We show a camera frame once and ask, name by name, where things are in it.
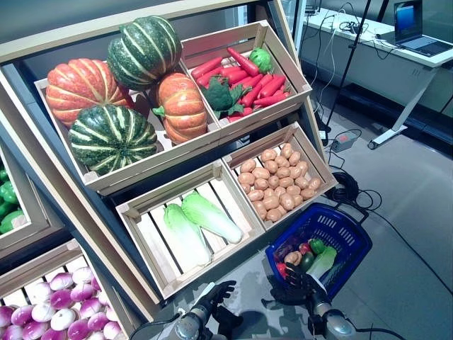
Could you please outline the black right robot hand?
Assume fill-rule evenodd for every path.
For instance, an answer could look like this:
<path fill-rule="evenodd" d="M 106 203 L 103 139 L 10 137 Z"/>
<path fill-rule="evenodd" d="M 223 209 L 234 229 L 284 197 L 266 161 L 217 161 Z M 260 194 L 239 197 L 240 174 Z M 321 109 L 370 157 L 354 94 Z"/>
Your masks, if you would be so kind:
<path fill-rule="evenodd" d="M 284 283 L 276 279 L 275 276 L 267 277 L 271 284 L 270 294 L 273 299 L 260 299 L 265 308 L 276 308 L 278 304 L 306 307 L 313 307 L 319 303 L 331 304 L 327 292 L 313 276 L 303 272 L 294 264 L 286 263 L 285 265 L 286 278 Z"/>

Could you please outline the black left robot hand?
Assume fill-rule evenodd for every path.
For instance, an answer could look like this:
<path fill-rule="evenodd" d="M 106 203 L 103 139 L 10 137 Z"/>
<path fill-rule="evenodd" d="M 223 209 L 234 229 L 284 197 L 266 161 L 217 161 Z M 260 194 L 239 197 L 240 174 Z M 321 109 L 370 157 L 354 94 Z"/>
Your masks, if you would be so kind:
<path fill-rule="evenodd" d="M 204 309 L 206 314 L 211 314 L 225 299 L 230 298 L 235 289 L 236 281 L 227 280 L 222 283 L 214 284 L 210 291 L 201 296 L 192 309 Z"/>

